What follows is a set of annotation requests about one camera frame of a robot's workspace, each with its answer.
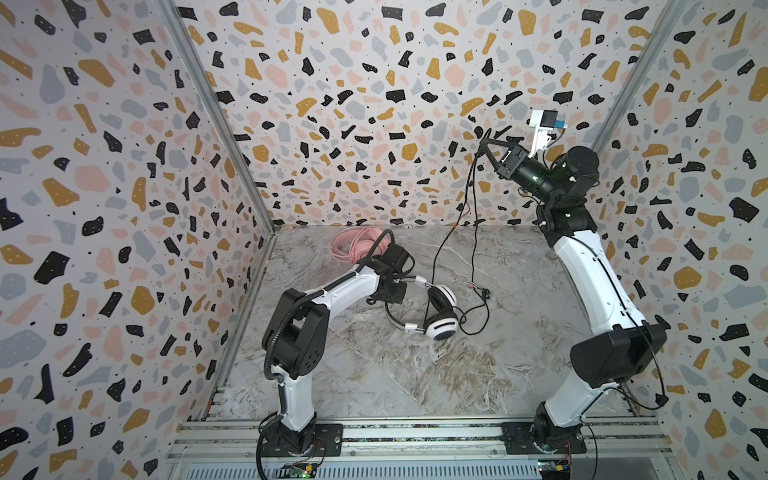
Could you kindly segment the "pink headphones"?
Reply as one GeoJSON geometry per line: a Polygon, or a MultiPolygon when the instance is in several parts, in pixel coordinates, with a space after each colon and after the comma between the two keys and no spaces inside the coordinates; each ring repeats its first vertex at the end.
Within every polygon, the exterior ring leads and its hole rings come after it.
{"type": "Polygon", "coordinates": [[[373,248],[382,231],[375,227],[356,226],[338,232],[330,241],[332,257],[340,262],[355,264],[373,248]]]}

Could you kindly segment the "white black headphones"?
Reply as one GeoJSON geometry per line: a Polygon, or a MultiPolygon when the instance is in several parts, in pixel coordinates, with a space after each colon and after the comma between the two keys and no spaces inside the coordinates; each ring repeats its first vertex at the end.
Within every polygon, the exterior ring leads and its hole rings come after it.
{"type": "Polygon", "coordinates": [[[384,303],[390,323],[405,333],[421,334],[436,341],[447,340],[456,334],[459,330],[459,308],[454,292],[446,285],[431,283],[420,275],[408,275],[396,282],[403,287],[407,283],[427,291],[426,317],[421,324],[405,322],[397,319],[390,311],[389,304],[384,303]]]}

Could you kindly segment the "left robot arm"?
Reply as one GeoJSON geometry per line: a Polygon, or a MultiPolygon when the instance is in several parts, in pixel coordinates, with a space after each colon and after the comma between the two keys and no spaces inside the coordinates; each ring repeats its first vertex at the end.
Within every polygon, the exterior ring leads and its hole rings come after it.
{"type": "Polygon", "coordinates": [[[312,373],[323,357],[332,318],[360,300],[400,303],[408,267],[415,261],[392,242],[382,254],[367,254],[325,286],[290,288],[280,296],[262,338],[263,374],[277,383],[277,432],[297,450],[314,439],[317,412],[312,373]]]}

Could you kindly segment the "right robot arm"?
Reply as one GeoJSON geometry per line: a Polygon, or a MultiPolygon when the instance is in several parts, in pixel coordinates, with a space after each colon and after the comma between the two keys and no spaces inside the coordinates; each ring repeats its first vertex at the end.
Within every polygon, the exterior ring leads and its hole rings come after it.
{"type": "Polygon", "coordinates": [[[576,290],[589,320],[591,338],[572,346],[571,372],[555,394],[536,410],[529,437],[544,453],[580,450],[579,436],[589,409],[609,392],[656,364],[666,329],[649,323],[621,285],[587,207],[599,183],[599,159],[576,146],[545,165],[514,142],[485,135],[478,157],[537,202],[538,227],[576,290]]]}

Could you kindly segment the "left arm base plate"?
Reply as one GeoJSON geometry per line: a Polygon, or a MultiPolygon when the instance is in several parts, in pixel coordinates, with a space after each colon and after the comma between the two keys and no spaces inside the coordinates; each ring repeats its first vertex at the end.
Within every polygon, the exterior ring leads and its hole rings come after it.
{"type": "Polygon", "coordinates": [[[303,430],[294,431],[282,422],[261,433],[260,446],[264,457],[317,456],[339,457],[343,444],[344,426],[341,423],[312,423],[303,430]]]}

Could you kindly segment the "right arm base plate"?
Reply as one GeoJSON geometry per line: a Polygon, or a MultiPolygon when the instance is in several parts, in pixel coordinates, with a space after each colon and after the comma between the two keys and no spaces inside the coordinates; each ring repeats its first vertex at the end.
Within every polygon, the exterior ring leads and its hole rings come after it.
{"type": "Polygon", "coordinates": [[[584,454],[583,436],[576,427],[549,426],[546,422],[504,422],[501,440],[509,455],[584,454]]]}

